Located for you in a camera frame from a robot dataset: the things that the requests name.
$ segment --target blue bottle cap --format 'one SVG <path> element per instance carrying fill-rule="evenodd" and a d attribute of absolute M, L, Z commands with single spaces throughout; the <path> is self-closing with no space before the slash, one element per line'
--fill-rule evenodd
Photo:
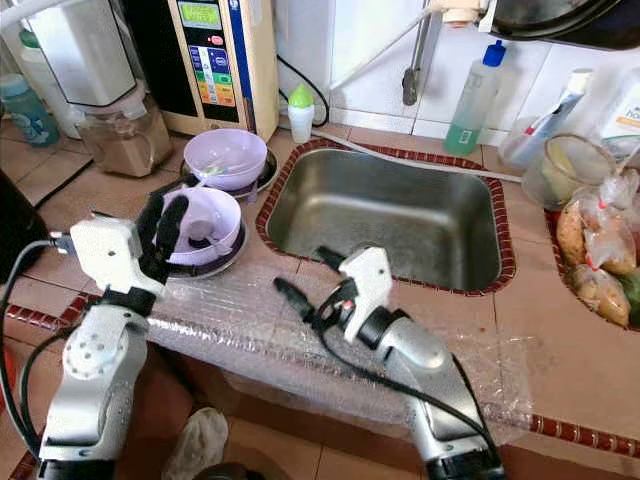
<path fill-rule="evenodd" d="M 29 90 L 29 84 L 22 75 L 8 73 L 0 76 L 0 97 L 10 98 Z"/>
<path fill-rule="evenodd" d="M 502 46 L 502 40 L 498 40 L 495 45 L 487 47 L 482 63 L 489 67 L 498 67 L 502 63 L 506 51 L 507 49 Z"/>

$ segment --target tiled countertop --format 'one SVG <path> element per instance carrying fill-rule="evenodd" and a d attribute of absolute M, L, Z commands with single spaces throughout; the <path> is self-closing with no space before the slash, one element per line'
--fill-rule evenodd
<path fill-rule="evenodd" d="M 338 125 L 326 129 L 357 143 L 442 153 L 439 141 L 423 137 Z M 82 145 L 71 140 L 36 151 L 17 141 L 7 122 L 3 122 L 0 134 L 0 167 L 32 201 L 43 195 L 43 183 L 55 180 L 54 172 L 89 159 Z M 106 175 L 95 167 L 84 172 L 41 209 L 49 228 L 68 229 L 86 217 L 90 208 L 134 217 L 149 191 L 177 178 L 186 139 L 173 141 L 176 151 L 172 158 L 143 179 Z M 294 146 L 285 131 L 276 132 L 269 142 L 279 165 Z M 500 169 L 496 150 L 491 147 L 478 149 L 469 159 L 490 170 Z M 519 186 L 503 182 L 503 190 L 516 255 L 515 278 L 502 290 L 479 298 L 400 284 L 393 293 L 394 303 L 426 326 L 445 321 L 470 335 L 495 334 L 500 339 L 499 348 L 492 353 L 495 365 L 524 353 L 526 372 L 521 370 L 519 378 L 509 378 L 509 370 L 503 372 L 507 400 L 514 393 L 512 386 L 521 386 L 525 375 L 534 413 L 579 425 L 582 433 L 594 429 L 640 439 L 640 416 L 634 408 L 640 398 L 640 376 L 634 362 L 640 350 L 640 333 L 606 323 L 567 290 L 557 273 L 543 211 L 524 197 Z M 321 265 L 279 256 L 260 240 L 254 219 L 266 195 L 261 193 L 257 203 L 243 207 L 251 235 L 241 262 L 256 261 L 274 271 L 313 277 L 320 284 L 324 282 L 323 289 L 333 286 L 336 278 Z M 20 280 L 12 303 L 58 316 L 80 291 L 98 293 L 74 259 L 47 253 Z M 40 335 L 34 328 L 15 321 L 7 325 L 10 336 L 30 342 Z M 546 433 L 580 439 L 580 431 L 565 427 Z M 593 441 L 597 444 L 599 440 L 603 448 L 619 447 L 598 438 Z"/>

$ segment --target kitchen sink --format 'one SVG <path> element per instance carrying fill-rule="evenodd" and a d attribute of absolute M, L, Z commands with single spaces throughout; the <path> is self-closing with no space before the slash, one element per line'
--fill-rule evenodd
<path fill-rule="evenodd" d="M 486 290 L 500 276 L 492 192 L 482 179 L 333 148 L 287 167 L 265 225 L 276 249 L 317 258 L 320 245 L 347 255 L 382 246 L 395 277 L 451 290 Z"/>

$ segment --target green liquid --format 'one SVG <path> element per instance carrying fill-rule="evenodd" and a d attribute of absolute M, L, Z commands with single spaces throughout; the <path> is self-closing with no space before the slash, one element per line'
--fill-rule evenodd
<path fill-rule="evenodd" d="M 451 124 L 444 141 L 444 148 L 453 155 L 469 155 L 476 148 L 480 129 L 467 130 Z"/>

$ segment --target robotic hand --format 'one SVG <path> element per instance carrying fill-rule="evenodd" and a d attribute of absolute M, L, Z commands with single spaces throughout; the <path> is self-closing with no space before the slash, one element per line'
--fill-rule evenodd
<path fill-rule="evenodd" d="M 38 478 L 113 477 L 147 355 L 146 317 L 164 293 L 166 261 L 187 206 L 179 196 L 163 213 L 162 197 L 152 196 L 137 224 L 96 216 L 71 227 L 82 269 L 104 295 L 65 344 Z"/>
<path fill-rule="evenodd" d="M 442 340 L 406 313 L 387 310 L 392 278 L 385 250 L 371 247 L 345 259 L 321 247 L 318 254 L 344 278 L 321 307 L 316 309 L 282 278 L 274 284 L 334 357 L 357 374 L 405 395 L 414 443 L 429 478 L 506 478 L 461 365 Z M 336 354 L 324 339 L 332 326 L 341 328 L 349 343 L 357 338 L 370 348 L 388 376 Z"/>

